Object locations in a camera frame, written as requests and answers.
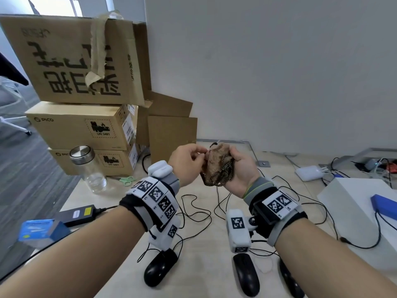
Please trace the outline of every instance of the gray carpet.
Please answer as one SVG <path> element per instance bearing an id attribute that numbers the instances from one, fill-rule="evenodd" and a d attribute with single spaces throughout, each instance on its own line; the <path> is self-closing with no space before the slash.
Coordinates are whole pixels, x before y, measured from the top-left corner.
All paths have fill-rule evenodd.
<path id="1" fill-rule="evenodd" d="M 27 107 L 39 102 L 33 87 L 18 88 L 27 105 L 20 102 L 0 110 L 0 115 L 23 115 Z M 0 90 L 0 100 L 7 95 Z M 17 240 L 22 222 L 53 218 L 79 180 L 65 175 L 27 120 L 16 124 L 31 130 L 33 135 L 0 125 L 0 277 L 34 250 Z"/>

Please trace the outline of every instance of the white power adapter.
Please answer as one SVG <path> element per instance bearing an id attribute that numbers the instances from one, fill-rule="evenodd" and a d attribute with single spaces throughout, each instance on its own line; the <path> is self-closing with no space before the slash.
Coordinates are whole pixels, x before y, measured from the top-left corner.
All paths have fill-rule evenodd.
<path id="1" fill-rule="evenodd" d="M 297 168 L 295 173 L 300 177 L 300 179 L 304 182 L 320 179 L 324 177 L 325 173 L 330 172 L 326 167 L 319 167 L 317 165 L 306 166 Z"/>

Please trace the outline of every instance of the blue object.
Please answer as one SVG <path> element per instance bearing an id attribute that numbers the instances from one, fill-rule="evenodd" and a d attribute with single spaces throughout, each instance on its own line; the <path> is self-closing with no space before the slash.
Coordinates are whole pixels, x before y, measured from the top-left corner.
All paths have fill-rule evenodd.
<path id="1" fill-rule="evenodd" d="M 27 220 L 22 223 L 18 240 L 33 248 L 42 249 L 70 234 L 58 220 Z"/>
<path id="2" fill-rule="evenodd" d="M 397 202 L 376 194 L 371 197 L 371 203 L 375 211 L 397 220 Z"/>

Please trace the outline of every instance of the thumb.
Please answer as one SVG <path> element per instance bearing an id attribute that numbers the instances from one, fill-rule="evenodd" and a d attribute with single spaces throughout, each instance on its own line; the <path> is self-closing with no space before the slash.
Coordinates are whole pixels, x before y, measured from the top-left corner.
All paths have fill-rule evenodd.
<path id="1" fill-rule="evenodd" d="M 236 161 L 240 161 L 244 157 L 244 154 L 239 152 L 235 146 L 230 148 L 230 154 Z"/>
<path id="2" fill-rule="evenodd" d="M 200 168 L 201 171 L 201 167 L 204 164 L 204 159 L 205 159 L 205 154 L 199 154 L 196 159 L 193 161 L 195 166 L 197 168 Z"/>

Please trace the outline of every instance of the desk surface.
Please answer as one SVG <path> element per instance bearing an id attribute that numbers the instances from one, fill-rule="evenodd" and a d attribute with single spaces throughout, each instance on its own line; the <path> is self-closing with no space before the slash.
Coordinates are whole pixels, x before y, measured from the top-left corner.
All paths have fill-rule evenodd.
<path id="1" fill-rule="evenodd" d="M 245 145 L 237 145 L 237 148 L 243 152 L 250 153 Z M 294 173 L 293 165 L 282 155 L 274 153 L 259 152 L 257 156 L 260 160 L 269 160 L 270 168 L 261 168 L 261 171 L 268 177 L 279 175 L 289 182 L 292 188 L 299 194 L 308 196 L 317 200 L 317 194 L 324 188 L 320 180 L 303 183 L 300 178 Z M 310 158 L 306 156 L 298 156 L 293 158 L 298 165 L 312 165 L 317 163 L 328 163 L 332 157 L 321 157 L 320 159 Z M 145 160 L 145 167 L 150 165 L 150 160 Z M 347 174 L 354 177 L 366 177 L 366 175 L 358 172 L 354 167 L 346 171 Z M 136 165 L 134 176 L 139 180 L 146 176 L 142 170 L 141 160 Z M 280 178 L 275 178 L 275 183 L 278 186 L 286 185 Z M 121 182 L 109 179 L 111 190 L 105 195 L 94 195 L 81 180 L 76 188 L 73 190 L 69 199 L 66 201 L 62 210 L 72 209 L 84 205 L 94 204 L 96 207 L 109 207 L 117 205 L 120 199 L 125 195 L 129 189 L 124 187 Z M 223 188 L 219 188 L 219 196 L 221 199 L 226 197 L 228 192 Z M 200 208 L 209 209 L 212 212 L 211 225 L 200 235 L 190 240 L 184 241 L 180 260 L 167 274 L 166 278 L 156 288 L 152 289 L 146 286 L 143 281 L 143 272 L 146 266 L 151 262 L 156 251 L 149 251 L 143 260 L 136 263 L 139 255 L 145 251 L 148 241 L 147 234 L 145 234 L 138 244 L 135 246 L 131 254 L 107 282 L 103 289 L 97 294 L 97 297 L 240 297 L 236 286 L 236 281 L 233 276 L 232 257 L 234 254 L 230 252 L 228 236 L 226 232 L 225 221 L 218 218 L 213 210 L 218 203 L 217 193 L 215 187 L 204 186 L 200 177 L 198 177 L 191 185 L 181 188 L 177 195 L 180 205 L 181 196 L 185 194 L 194 194 L 198 199 L 194 205 Z M 186 211 L 192 214 L 196 210 L 191 207 L 190 201 L 194 197 L 186 196 L 183 198 L 185 202 Z M 310 201 L 306 198 L 301 198 L 301 202 Z M 223 202 L 222 208 L 225 209 L 226 202 Z M 249 215 L 248 207 L 243 200 L 232 195 L 228 204 L 228 209 L 240 208 L 246 215 Z M 313 222 L 321 222 L 324 220 L 324 211 L 321 206 L 304 205 L 309 219 Z M 223 212 L 217 209 L 217 214 L 225 217 Z M 203 218 L 204 215 L 197 214 L 196 218 Z M 194 235 L 202 230 L 210 219 L 203 222 L 193 222 L 186 220 L 185 228 L 178 230 L 178 234 L 183 238 Z M 332 236 L 334 235 L 330 222 L 320 225 L 320 228 L 325 230 Z M 274 251 L 273 248 L 266 243 L 254 243 L 253 247 L 258 249 L 265 249 Z M 252 261 L 256 266 L 256 271 L 261 282 L 261 291 L 257 297 L 290 297 L 287 293 L 285 285 L 281 281 L 278 270 L 278 256 L 272 255 L 269 257 L 259 257 L 250 254 Z"/>

